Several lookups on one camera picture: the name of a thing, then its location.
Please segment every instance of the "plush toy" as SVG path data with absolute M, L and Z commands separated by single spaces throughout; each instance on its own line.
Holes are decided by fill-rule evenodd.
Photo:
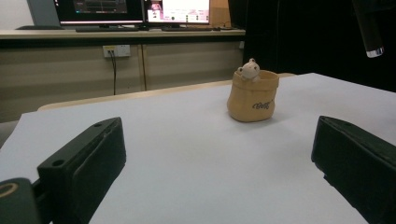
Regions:
M 238 72 L 242 75 L 243 79 L 251 79 L 253 82 L 260 79 L 260 67 L 254 59 L 250 59 L 243 67 L 239 67 Z

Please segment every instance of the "beige panel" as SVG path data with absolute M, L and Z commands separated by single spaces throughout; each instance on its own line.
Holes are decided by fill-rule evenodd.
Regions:
M 147 90 L 231 79 L 242 57 L 239 42 L 147 45 Z
M 142 91 L 137 46 L 117 58 L 117 93 Z M 113 94 L 113 65 L 102 47 L 2 49 L 0 122 L 51 103 Z

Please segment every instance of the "wooden desk edge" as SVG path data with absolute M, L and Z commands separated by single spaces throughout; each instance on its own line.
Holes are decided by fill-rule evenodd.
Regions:
M 291 73 L 281 73 L 278 75 L 279 75 L 279 77 L 293 77 L 293 76 L 295 76 L 294 74 L 291 74 Z M 65 107 L 65 106 L 72 106 L 72 105 L 85 105 L 85 104 L 93 104 L 93 103 L 100 103 L 100 102 L 113 101 L 113 100 L 142 98 L 142 97 L 149 97 L 149 96 L 161 95 L 161 94 L 178 92 L 178 91 L 192 91 L 192 90 L 199 90 L 199 89 L 204 89 L 204 88 L 225 86 L 225 85 L 231 85 L 231 84 L 232 84 L 231 80 L 225 80 L 225 81 L 209 82 L 209 83 L 189 85 L 189 86 L 173 87 L 173 88 L 167 88 L 167 89 L 161 89 L 161 90 L 155 90 L 155 91 L 139 91 L 139 92 L 133 92 L 133 93 L 127 93 L 127 94 L 121 94 L 121 95 L 104 96 L 104 97 L 90 98 L 90 99 L 84 99 L 84 100 L 76 100 L 76 101 L 43 105 L 43 106 L 40 106 L 37 110 L 41 111 L 41 110 L 55 109 L 55 108 L 60 108 L 60 107 Z

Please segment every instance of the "wall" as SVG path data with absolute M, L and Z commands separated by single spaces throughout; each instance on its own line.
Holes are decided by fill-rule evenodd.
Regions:
M 2 1 L 0 30 L 14 30 L 23 25 L 33 25 L 26 0 Z

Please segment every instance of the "power outlet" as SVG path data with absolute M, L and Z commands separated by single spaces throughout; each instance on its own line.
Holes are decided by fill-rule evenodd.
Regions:
M 130 45 L 103 46 L 103 53 L 105 55 L 105 58 L 111 57 L 110 51 L 114 52 L 115 57 L 131 57 Z

